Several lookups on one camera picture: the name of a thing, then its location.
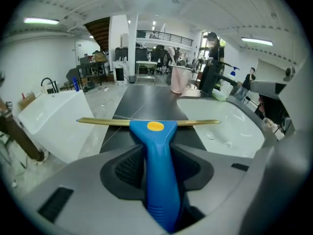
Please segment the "office chair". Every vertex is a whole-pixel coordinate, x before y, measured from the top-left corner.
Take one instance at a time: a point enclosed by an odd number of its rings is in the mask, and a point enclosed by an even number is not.
[[[163,74],[163,69],[162,69],[163,59],[164,59],[166,52],[167,51],[164,49],[163,45],[158,45],[151,53],[151,61],[157,62],[156,68],[161,68],[161,70],[157,70],[157,72],[160,72],[161,74]]]
[[[178,66],[185,66],[186,67],[186,61],[185,60],[180,60],[178,62]]]
[[[193,63],[189,66],[189,68],[192,69],[191,73],[192,73],[192,77],[194,77],[194,74],[195,74],[195,71],[196,71],[196,66],[197,66],[197,63]]]

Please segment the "pink cup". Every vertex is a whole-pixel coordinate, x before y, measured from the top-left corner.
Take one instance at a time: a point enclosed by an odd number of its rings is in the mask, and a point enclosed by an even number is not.
[[[192,69],[186,67],[173,67],[171,91],[174,93],[182,93],[191,76]]]

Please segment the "white wall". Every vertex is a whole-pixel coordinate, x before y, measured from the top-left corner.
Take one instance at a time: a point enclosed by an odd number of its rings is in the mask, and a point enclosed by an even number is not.
[[[199,30],[199,31],[196,31],[193,33],[193,37],[192,37],[193,42],[192,42],[192,46],[191,46],[192,50],[191,50],[190,58],[189,58],[189,60],[191,62],[194,58],[198,57],[199,48],[201,45],[202,32],[204,32],[204,30]]]
[[[165,23],[165,33],[193,39],[194,36],[190,32],[190,26],[188,24],[176,20],[167,20]]]
[[[115,48],[122,46],[122,34],[129,33],[126,15],[110,17],[109,28],[109,62],[112,71],[112,61],[115,61]]]
[[[283,67],[288,66],[288,63],[284,60],[280,61],[279,59],[274,59],[270,56],[267,57],[263,54],[255,54],[253,52],[238,51],[230,44],[226,44],[224,51],[224,61],[240,68],[240,70],[236,70],[236,78],[238,81],[244,82],[246,75],[250,73],[251,67],[256,69],[256,80],[283,81],[283,77],[285,76]],[[231,71],[231,67],[225,66],[224,75],[230,74]],[[249,91],[247,96],[258,104],[259,95],[257,93]]]
[[[239,68],[236,70],[236,78],[240,82],[244,82],[246,75],[250,73],[251,67],[256,69],[258,58],[244,52],[239,52],[231,45],[226,43],[224,49],[224,62]],[[233,68],[225,66],[224,75],[230,74]]]
[[[84,52],[92,54],[95,51],[94,42],[80,42]],[[5,73],[5,81],[0,88],[0,97],[12,101],[13,113],[17,114],[22,93],[39,94],[40,83],[45,77],[63,86],[67,81],[65,75],[76,67],[76,60],[73,38],[33,39],[4,45],[0,50],[0,70]]]

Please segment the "person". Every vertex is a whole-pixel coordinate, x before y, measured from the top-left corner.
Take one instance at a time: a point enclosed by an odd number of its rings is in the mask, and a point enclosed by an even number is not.
[[[252,80],[255,80],[255,68],[250,69],[250,74],[248,74],[245,78],[245,81],[243,82],[242,86],[238,89],[238,91],[234,94],[234,97],[237,98],[239,101],[242,101],[248,91],[250,90],[250,82]]]
[[[224,47],[220,45],[220,40],[217,37],[217,35],[214,32],[210,32],[203,38],[207,38],[209,41],[209,44],[212,46],[209,52],[209,57],[212,57],[213,60],[224,62]],[[220,69],[220,72],[219,72],[220,75],[223,75],[224,67],[222,64],[220,64],[219,69]],[[203,84],[206,79],[208,71],[209,71],[209,65],[206,65],[205,68],[203,69],[201,81],[200,81],[199,88],[198,88],[199,90],[202,90],[203,88]]]
[[[178,47],[177,50],[175,51],[175,56],[174,56],[174,60],[176,63],[178,63],[178,59],[180,57],[180,52],[179,52],[180,48]]]

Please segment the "pillar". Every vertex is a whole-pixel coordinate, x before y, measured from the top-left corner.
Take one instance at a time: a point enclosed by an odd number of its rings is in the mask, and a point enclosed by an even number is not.
[[[137,23],[138,14],[133,14],[129,17],[131,21],[129,25],[128,35],[128,60],[129,60],[129,81],[134,83],[135,81],[135,53],[136,53],[136,36],[137,36]]]

